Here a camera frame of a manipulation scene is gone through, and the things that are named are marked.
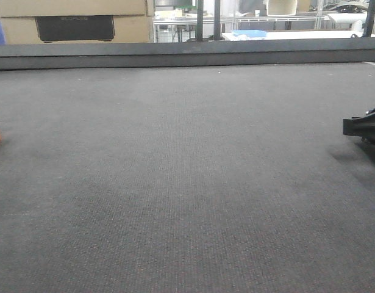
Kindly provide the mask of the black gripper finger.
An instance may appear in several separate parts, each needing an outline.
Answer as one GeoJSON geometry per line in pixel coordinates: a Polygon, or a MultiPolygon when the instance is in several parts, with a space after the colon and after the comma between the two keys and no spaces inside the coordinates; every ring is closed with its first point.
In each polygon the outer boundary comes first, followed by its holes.
{"type": "Polygon", "coordinates": [[[343,119],[343,135],[361,137],[363,142],[375,144],[375,108],[364,117],[343,119]]]}

